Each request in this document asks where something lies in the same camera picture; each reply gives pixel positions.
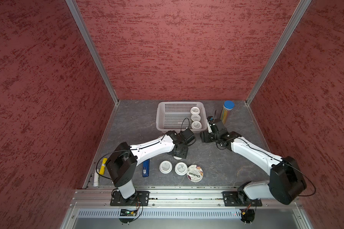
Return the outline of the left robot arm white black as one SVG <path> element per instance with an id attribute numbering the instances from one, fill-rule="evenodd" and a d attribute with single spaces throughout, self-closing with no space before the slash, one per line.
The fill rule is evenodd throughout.
<path id="1" fill-rule="evenodd" d="M 186 158 L 188 148 L 196 138 L 190 129 L 168 131 L 163 136 L 138 145 L 120 143 L 110 154 L 105 165 L 113 185 L 124 199 L 132 197 L 136 190 L 132 177 L 138 165 L 161 154 Z"/>

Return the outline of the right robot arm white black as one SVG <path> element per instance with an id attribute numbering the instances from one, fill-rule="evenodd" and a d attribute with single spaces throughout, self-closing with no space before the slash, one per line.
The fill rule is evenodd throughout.
<path id="1" fill-rule="evenodd" d="M 272 154 L 245 139 L 236 132 L 204 131 L 200 133 L 203 143 L 215 143 L 219 150 L 228 149 L 239 154 L 269 176 L 265 181 L 249 181 L 238 188 L 238 200 L 245 205 L 249 200 L 273 198 L 289 205 L 307 189 L 305 175 L 296 160 L 290 156 Z"/>

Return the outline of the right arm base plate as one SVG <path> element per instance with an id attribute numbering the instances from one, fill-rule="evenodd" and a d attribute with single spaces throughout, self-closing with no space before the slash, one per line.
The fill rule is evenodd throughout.
<path id="1" fill-rule="evenodd" d="M 249 199 L 244 192 L 223 191 L 223 201 L 226 207 L 262 207 L 259 199 Z"/>

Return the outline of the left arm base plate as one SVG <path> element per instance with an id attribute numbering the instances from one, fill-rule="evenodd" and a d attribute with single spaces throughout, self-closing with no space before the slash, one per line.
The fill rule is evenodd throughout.
<path id="1" fill-rule="evenodd" d="M 149 191 L 136 191 L 132 196 L 125 199 L 121 195 L 121 193 L 117 190 L 112 193 L 112 197 L 110 200 L 110 206 L 135 206 L 135 207 L 145 207 L 148 206 L 150 197 Z"/>

